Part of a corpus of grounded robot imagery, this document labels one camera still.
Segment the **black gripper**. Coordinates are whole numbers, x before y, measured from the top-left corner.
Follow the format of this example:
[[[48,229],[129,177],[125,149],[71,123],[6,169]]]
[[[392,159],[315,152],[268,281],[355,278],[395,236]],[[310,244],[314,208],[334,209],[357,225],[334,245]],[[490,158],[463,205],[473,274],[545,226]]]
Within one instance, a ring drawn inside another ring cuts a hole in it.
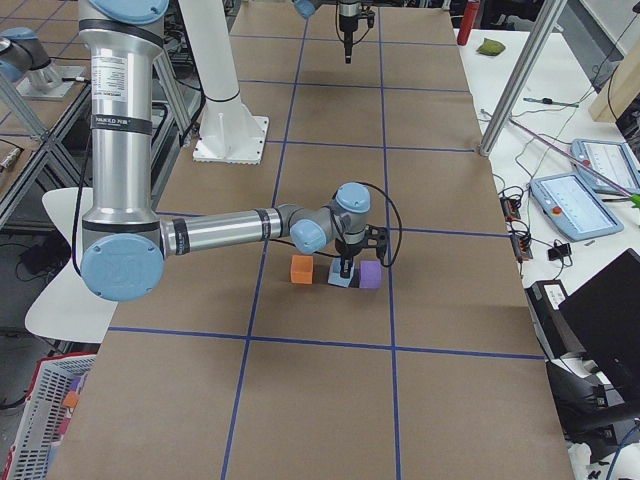
[[[359,22],[364,20],[367,29],[375,24],[375,12],[372,1],[339,0],[336,2],[336,26],[338,37],[343,41],[345,63],[352,62],[354,34]]]
[[[340,277],[352,278],[354,259],[363,250],[374,249],[377,259],[384,262],[388,251],[388,229],[367,224],[358,234],[344,234],[342,238],[337,238],[334,247],[340,257]]]

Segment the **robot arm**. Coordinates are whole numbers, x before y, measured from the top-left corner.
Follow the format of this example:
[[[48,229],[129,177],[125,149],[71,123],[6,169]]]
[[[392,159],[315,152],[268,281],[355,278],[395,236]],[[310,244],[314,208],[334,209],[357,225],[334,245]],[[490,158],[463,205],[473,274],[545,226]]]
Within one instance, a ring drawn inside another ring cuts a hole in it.
[[[313,16],[321,6],[330,4],[330,1],[295,0],[292,2],[296,12],[305,20]],[[370,1],[337,0],[335,5],[334,26],[336,36],[344,49],[344,60],[347,65],[352,63],[353,48],[360,43],[375,25],[375,12]],[[366,23],[366,31],[359,39],[354,36],[358,31],[360,22]]]
[[[314,254],[333,245],[349,278],[365,249],[384,258],[388,232],[368,222],[371,188],[341,185],[321,208],[295,204],[160,219],[151,200],[152,72],[164,51],[165,1],[82,1],[79,34],[91,54],[91,208],[80,228],[79,273],[96,296],[122,302],[159,283],[167,257],[289,238]],[[244,105],[223,5],[184,1],[181,16],[204,100],[199,161],[256,164],[269,121]]]

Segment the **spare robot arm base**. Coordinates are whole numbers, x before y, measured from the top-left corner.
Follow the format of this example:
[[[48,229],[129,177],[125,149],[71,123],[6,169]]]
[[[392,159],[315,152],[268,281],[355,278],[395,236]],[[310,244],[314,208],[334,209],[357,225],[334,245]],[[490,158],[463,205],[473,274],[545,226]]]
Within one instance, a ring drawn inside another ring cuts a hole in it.
[[[57,65],[27,27],[1,32],[1,74],[32,100],[60,101],[73,85],[88,82],[83,66]]]

